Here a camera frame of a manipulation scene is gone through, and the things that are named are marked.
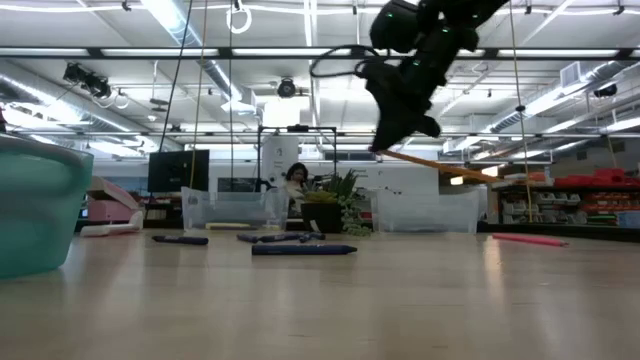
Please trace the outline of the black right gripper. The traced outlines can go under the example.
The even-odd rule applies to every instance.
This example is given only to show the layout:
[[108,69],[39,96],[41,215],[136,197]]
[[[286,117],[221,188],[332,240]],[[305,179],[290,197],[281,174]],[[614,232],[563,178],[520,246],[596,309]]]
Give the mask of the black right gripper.
[[414,132],[439,136],[441,127],[427,112],[432,107],[430,98],[444,80],[443,73],[415,57],[405,57],[398,65],[386,64],[385,108],[378,110],[369,150],[387,150]]

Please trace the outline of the orange pencil with pink eraser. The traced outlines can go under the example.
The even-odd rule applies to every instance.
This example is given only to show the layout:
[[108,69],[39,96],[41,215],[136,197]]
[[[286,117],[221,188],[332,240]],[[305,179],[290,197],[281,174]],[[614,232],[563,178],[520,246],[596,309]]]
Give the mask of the orange pencil with pink eraser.
[[481,172],[470,170],[464,167],[450,166],[450,165],[438,163],[436,161],[431,161],[431,160],[426,160],[426,159],[422,159],[422,158],[418,158],[410,155],[405,155],[405,154],[390,151],[390,150],[380,150],[380,151],[377,151],[377,154],[392,157],[392,158],[403,160],[403,161],[408,161],[410,163],[414,163],[418,165],[431,167],[445,173],[455,174],[459,176],[467,176],[485,183],[502,182],[502,179],[499,177],[486,175]]

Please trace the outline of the blue crayon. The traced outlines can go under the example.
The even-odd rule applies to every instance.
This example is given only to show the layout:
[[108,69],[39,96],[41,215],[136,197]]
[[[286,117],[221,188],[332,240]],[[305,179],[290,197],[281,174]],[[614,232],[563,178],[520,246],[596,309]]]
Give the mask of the blue crayon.
[[253,245],[253,256],[269,255],[348,255],[357,252],[356,247],[348,245]]
[[209,239],[206,237],[185,237],[185,236],[160,236],[156,235],[152,237],[152,240],[158,243],[166,244],[184,244],[184,245],[196,245],[206,246],[209,243]]

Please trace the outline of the teal plastic bin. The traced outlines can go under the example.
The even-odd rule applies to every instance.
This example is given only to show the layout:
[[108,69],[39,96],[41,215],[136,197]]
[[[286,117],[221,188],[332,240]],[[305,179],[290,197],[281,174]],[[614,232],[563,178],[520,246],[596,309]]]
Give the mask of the teal plastic bin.
[[0,278],[66,261],[93,162],[86,152],[0,135]]

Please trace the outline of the shelving with red bins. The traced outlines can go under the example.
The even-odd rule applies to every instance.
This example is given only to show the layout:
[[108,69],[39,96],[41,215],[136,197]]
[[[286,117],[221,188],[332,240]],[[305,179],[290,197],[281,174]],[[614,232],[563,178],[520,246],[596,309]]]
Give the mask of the shelving with red bins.
[[507,175],[493,191],[500,224],[640,229],[640,178],[619,168],[557,178],[547,172]]

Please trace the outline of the clear plastic bin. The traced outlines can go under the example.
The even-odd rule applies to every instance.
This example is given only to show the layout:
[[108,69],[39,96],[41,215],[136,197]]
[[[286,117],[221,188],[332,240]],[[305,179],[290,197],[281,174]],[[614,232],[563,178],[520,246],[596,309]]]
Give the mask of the clear plastic bin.
[[205,229],[209,222],[245,223],[254,228],[286,225],[289,197],[278,188],[264,193],[207,192],[181,188],[182,218],[185,230]]
[[372,196],[371,209],[377,232],[475,234],[480,198],[476,192],[439,195],[378,190]]

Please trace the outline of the person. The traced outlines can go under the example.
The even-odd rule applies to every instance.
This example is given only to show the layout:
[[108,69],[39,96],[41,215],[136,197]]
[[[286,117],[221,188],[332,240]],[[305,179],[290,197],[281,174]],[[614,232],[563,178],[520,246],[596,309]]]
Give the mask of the person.
[[301,213],[302,204],[305,202],[308,169],[302,163],[294,163],[285,176],[285,189],[288,193],[290,211],[294,214]]

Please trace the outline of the potted succulent plant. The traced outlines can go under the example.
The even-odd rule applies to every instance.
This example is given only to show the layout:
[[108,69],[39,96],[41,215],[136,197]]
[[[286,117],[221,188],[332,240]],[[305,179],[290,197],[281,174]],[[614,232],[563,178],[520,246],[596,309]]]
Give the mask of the potted succulent plant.
[[345,175],[315,176],[310,190],[303,195],[304,224],[314,232],[368,236],[372,229],[361,217],[357,180],[354,169]]

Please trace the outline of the white pillar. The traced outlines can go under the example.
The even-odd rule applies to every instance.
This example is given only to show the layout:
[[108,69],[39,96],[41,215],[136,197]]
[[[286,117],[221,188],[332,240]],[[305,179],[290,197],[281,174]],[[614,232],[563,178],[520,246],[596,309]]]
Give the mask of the white pillar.
[[265,139],[261,148],[261,178],[272,186],[282,186],[289,168],[298,162],[299,139],[273,135]]

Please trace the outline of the black monitor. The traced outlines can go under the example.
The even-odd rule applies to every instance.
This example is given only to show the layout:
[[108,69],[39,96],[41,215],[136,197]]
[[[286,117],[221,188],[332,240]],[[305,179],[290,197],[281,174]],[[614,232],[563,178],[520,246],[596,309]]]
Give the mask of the black monitor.
[[147,190],[151,193],[180,192],[182,187],[209,189],[208,150],[156,152],[149,155]]

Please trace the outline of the pink stapler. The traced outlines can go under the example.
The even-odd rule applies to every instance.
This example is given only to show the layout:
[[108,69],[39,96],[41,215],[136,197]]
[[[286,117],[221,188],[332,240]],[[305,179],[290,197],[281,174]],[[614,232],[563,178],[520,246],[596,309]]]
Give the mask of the pink stapler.
[[139,232],[144,213],[132,195],[105,178],[93,176],[87,190],[88,221],[82,237],[104,237]]

